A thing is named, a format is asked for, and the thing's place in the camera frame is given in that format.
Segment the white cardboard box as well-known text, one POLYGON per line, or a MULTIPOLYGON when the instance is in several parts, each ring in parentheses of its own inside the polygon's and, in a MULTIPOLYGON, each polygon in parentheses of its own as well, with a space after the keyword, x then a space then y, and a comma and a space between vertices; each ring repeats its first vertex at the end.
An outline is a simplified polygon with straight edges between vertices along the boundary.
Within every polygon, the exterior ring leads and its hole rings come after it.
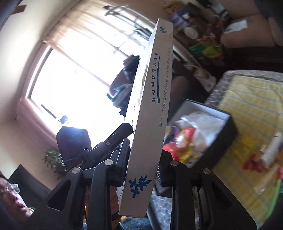
POLYGON ((173 24, 158 19, 135 75, 126 122, 133 127, 119 214, 146 214, 162 153, 172 81, 173 24))

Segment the white pill bottle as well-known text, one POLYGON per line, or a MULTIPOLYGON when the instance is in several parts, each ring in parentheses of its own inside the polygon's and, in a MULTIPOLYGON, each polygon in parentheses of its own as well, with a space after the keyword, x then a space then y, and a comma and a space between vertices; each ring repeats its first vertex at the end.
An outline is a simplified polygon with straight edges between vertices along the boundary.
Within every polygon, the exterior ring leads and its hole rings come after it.
POLYGON ((282 134, 277 132, 274 134, 270 144, 264 150, 261 157, 261 163, 264 168, 269 168, 275 161, 276 156, 282 150, 282 134))

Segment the potted green plant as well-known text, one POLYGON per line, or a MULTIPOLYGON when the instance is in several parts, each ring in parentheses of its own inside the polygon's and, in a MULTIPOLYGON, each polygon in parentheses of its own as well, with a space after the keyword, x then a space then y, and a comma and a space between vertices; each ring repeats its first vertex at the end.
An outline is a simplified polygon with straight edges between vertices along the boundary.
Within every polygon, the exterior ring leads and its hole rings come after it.
POLYGON ((44 164, 49 168, 57 180, 60 180, 66 175, 67 169, 63 162, 61 154, 57 150, 48 150, 44 153, 44 164))

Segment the black storage box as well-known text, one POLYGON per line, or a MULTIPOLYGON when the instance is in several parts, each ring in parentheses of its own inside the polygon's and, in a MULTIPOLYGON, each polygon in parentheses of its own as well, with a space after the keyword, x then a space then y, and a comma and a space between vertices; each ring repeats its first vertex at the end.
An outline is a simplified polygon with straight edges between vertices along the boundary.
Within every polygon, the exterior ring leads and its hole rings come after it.
POLYGON ((231 114, 185 99, 166 126, 163 150, 190 169, 212 169, 236 136, 231 114))

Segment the grey patterned blanket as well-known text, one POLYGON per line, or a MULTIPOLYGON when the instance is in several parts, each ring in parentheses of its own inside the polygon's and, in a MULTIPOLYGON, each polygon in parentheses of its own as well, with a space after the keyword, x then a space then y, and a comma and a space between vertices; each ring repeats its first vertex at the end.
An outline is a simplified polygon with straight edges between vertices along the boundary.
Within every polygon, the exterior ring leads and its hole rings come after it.
POLYGON ((282 104, 282 73, 261 70, 231 70, 222 78, 205 101, 205 105, 217 108, 224 99, 248 99, 282 104))

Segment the yellow plaid cloth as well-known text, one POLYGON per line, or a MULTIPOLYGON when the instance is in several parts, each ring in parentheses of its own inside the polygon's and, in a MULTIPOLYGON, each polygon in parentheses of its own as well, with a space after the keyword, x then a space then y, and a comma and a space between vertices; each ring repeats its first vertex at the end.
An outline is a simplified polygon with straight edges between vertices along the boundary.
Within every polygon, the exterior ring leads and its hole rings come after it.
POLYGON ((262 145, 268 145, 275 133, 282 132, 282 104, 262 99, 248 99, 247 102, 224 99, 217 108, 232 115, 238 135, 213 171, 260 228, 271 216, 278 201, 280 180, 273 178, 265 191, 258 195, 254 187, 267 170, 257 172, 245 170, 242 166, 262 145))

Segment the brown fabric sofa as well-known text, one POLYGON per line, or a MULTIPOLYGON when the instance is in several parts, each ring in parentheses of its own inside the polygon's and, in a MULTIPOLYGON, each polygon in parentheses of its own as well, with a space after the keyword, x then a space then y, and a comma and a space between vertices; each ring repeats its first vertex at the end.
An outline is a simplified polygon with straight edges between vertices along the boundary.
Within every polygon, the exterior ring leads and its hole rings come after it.
POLYGON ((220 1, 232 24, 246 19, 247 29, 222 33, 226 48, 282 46, 282 1, 220 1))

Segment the papers on sofa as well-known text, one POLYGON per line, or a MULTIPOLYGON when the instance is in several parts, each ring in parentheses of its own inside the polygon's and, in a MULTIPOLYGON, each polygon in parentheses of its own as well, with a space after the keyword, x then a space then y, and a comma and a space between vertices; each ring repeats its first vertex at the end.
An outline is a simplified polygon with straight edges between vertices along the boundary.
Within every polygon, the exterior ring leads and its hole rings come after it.
POLYGON ((227 26, 224 30, 224 34, 229 34, 229 33, 233 33, 233 32, 239 32, 242 31, 244 29, 247 29, 247 21, 246 19, 241 20, 239 22, 234 22, 232 24, 230 24, 229 26, 227 26))

